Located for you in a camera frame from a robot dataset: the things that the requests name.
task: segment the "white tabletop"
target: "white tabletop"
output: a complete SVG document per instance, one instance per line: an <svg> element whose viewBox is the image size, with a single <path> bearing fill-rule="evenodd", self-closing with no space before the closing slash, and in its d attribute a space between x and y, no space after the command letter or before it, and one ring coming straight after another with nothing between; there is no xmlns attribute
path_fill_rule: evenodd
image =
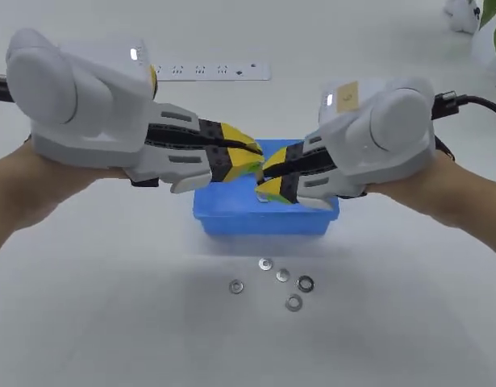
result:
<svg viewBox="0 0 496 387"><path fill-rule="evenodd" d="M134 34L154 62L268 61L271 82L172 83L157 98L259 138L313 131L336 77L423 75L496 101L442 3L8 0L0 73L20 27L55 41ZM436 131L496 180L495 115L466 107ZM0 156L26 135L0 103ZM192 194L95 184L0 252L0 387L495 386L496 255L385 198L341 211L323 238L211 239ZM284 307L294 288L276 281L281 267L315 279L298 313Z"/></svg>

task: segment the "hand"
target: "hand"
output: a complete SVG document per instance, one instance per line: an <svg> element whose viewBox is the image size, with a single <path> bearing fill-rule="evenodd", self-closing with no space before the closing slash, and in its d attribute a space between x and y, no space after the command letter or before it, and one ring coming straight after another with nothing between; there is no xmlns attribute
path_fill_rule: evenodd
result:
<svg viewBox="0 0 496 387"><path fill-rule="evenodd" d="M459 193L462 191L462 177L468 171L454 163L441 151L426 169L400 181L375 184L368 192L384 194L396 202L432 216L445 226L453 227L459 213Z"/></svg>
<svg viewBox="0 0 496 387"><path fill-rule="evenodd" d="M30 141L0 160L0 181L16 214L16 230L41 222L63 201L106 178L127 176L122 169L76 168L47 160Z"/></svg>

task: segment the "power strip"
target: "power strip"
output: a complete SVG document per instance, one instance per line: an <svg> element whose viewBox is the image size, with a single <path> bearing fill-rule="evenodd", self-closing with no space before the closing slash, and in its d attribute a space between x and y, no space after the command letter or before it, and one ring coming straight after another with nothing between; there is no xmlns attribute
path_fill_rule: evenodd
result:
<svg viewBox="0 0 496 387"><path fill-rule="evenodd" d="M267 63L163 63L155 66L158 81L269 81Z"/></svg>

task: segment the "blue plastic box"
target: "blue plastic box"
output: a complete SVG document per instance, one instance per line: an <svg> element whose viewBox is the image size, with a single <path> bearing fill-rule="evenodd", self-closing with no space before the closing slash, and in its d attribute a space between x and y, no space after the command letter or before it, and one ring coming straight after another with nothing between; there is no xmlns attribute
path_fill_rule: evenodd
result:
<svg viewBox="0 0 496 387"><path fill-rule="evenodd" d="M296 139L258 140L266 159L278 149L295 144ZM209 235L323 235L331 221L339 217L334 210L314 210L300 204L259 202L256 181L247 175L229 183L211 183L194 195L194 217Z"/></svg>

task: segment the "metal washer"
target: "metal washer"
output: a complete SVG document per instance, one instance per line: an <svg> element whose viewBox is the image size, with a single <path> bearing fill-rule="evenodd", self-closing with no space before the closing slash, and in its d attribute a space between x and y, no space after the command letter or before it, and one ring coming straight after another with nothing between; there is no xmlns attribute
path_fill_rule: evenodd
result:
<svg viewBox="0 0 496 387"><path fill-rule="evenodd" d="M240 280L233 280L229 285L230 293L240 294L244 290L244 283Z"/></svg>
<svg viewBox="0 0 496 387"><path fill-rule="evenodd" d="M291 312L298 312L303 307L303 300L297 294L291 294L286 301L286 308Z"/></svg>
<svg viewBox="0 0 496 387"><path fill-rule="evenodd" d="M277 280L280 282L287 282L290 279L290 273L289 270L286 268L281 268L277 272Z"/></svg>
<svg viewBox="0 0 496 387"><path fill-rule="evenodd" d="M267 272L273 268L273 262L269 258L261 258L258 261L258 267Z"/></svg>
<svg viewBox="0 0 496 387"><path fill-rule="evenodd" d="M296 286L303 293L310 293L312 290L314 290L315 283L314 280L309 276L301 276L296 281Z"/></svg>

